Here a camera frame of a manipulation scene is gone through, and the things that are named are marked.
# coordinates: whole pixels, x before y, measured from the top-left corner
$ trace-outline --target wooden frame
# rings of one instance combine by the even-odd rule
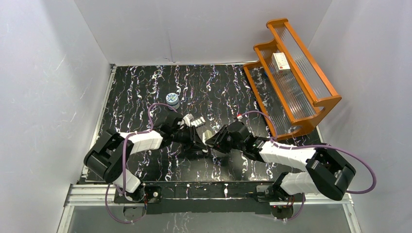
[[[251,69],[260,68],[260,67],[262,67],[265,70],[265,73],[270,83],[272,84],[275,92],[277,93],[277,97],[279,98],[281,104],[283,105],[285,109],[285,113],[286,113],[288,120],[290,121],[293,127],[296,127],[296,130],[294,130],[291,133],[283,133],[283,134],[278,135],[277,137],[278,140],[306,135],[315,129],[315,127],[320,123],[320,121],[332,110],[332,108],[342,99],[342,97],[338,95],[336,90],[333,88],[332,84],[329,82],[325,74],[322,72],[322,70],[320,69],[320,67],[318,66],[318,64],[316,63],[316,61],[314,60],[314,58],[312,57],[312,55],[310,54],[308,49],[305,47],[305,45],[303,44],[303,42],[301,41],[301,39],[299,38],[299,36],[294,31],[294,29],[289,24],[286,18],[271,20],[267,22],[266,26],[272,32],[274,39],[268,43],[257,44],[254,46],[254,50],[259,57],[259,61],[254,62],[254,63],[245,64],[243,66],[244,72],[250,83],[252,91],[256,96],[260,109],[262,110],[262,112],[268,114],[262,102],[262,99],[260,97],[260,94],[255,86],[255,81],[253,80],[250,74],[250,71],[249,71]],[[285,46],[280,35],[277,33],[276,28],[284,28],[285,30],[289,31],[292,38],[295,40],[296,44],[301,49],[302,53],[306,56],[307,60],[312,65],[313,69],[316,71],[320,80],[322,81],[322,83],[325,85],[326,89],[330,93],[329,97],[323,97],[320,99],[317,98],[312,87],[307,81],[307,78],[302,73],[302,71],[299,69],[299,66],[297,65],[295,60],[293,60],[291,53],[288,51],[288,48]],[[295,118],[293,116],[293,113],[290,107],[288,106],[287,100],[285,99],[281,89],[276,83],[275,76],[272,74],[271,70],[269,69],[268,61],[267,61],[268,57],[265,58],[263,56],[263,51],[270,51],[270,53],[280,51],[280,52],[285,53],[286,59],[289,62],[289,65],[291,67],[292,74],[294,78],[296,79],[296,82],[302,89],[302,92],[304,96],[306,97],[307,101],[309,102],[310,106],[313,108],[314,114],[308,117],[303,117],[303,118]],[[269,126],[269,129],[272,135],[275,135],[275,129],[273,128],[271,123],[268,120],[266,120],[266,122]]]

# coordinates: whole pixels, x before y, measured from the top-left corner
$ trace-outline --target black marble table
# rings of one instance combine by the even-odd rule
[[[262,93],[263,101],[271,104],[270,98],[275,93],[268,80],[261,81],[259,90],[267,90],[267,93]],[[199,135],[208,129],[217,132],[224,124],[233,122],[233,117],[239,113],[258,110],[240,65],[118,67],[99,135],[109,128],[118,132],[148,129],[148,107],[153,103],[165,103],[170,92],[179,95],[179,113],[204,117],[206,124],[197,129]],[[169,111],[166,107],[156,106],[152,112],[153,119]],[[269,135],[262,116],[253,114],[242,121],[255,135]],[[319,142],[316,131],[282,141],[294,145]],[[127,166],[144,181],[273,181],[281,172],[292,171],[288,166],[251,161],[239,151],[230,155],[215,151],[207,155],[188,154],[182,152],[176,143],[161,150],[133,154]],[[101,179],[89,171],[86,181],[98,182]]]

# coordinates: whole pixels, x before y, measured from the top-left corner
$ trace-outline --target white backdrop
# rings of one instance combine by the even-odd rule
[[[56,232],[110,66],[73,0],[0,4],[0,225]]]
[[[117,65],[257,60],[287,17],[308,45],[331,0],[75,0],[100,48]]]
[[[342,95],[320,124],[325,141],[358,154],[378,177],[374,191],[353,195],[364,233],[412,229],[411,28],[410,0],[334,0],[309,47]],[[354,164],[350,188],[367,188],[368,171]]]

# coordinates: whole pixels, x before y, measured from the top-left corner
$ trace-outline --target wooden shelf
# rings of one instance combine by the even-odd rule
[[[308,134],[341,100],[341,96],[330,84],[287,19],[271,20],[266,26],[274,39],[254,46],[259,61],[243,66],[246,77],[260,109],[275,122],[279,140]],[[272,61],[272,54],[275,52],[285,53],[291,72],[275,72]],[[263,79],[269,81],[275,91],[269,99],[280,106],[272,106],[270,111],[266,109],[261,95],[266,95],[268,90],[260,93],[256,86],[257,79],[258,83],[263,82]],[[267,123],[272,135],[275,135],[275,129],[270,122]]]

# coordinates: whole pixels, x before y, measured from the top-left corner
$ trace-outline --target white box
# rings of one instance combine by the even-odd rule
[[[286,56],[282,52],[273,53],[272,62],[275,67],[275,72],[278,74],[291,71],[288,60],[286,60]]]

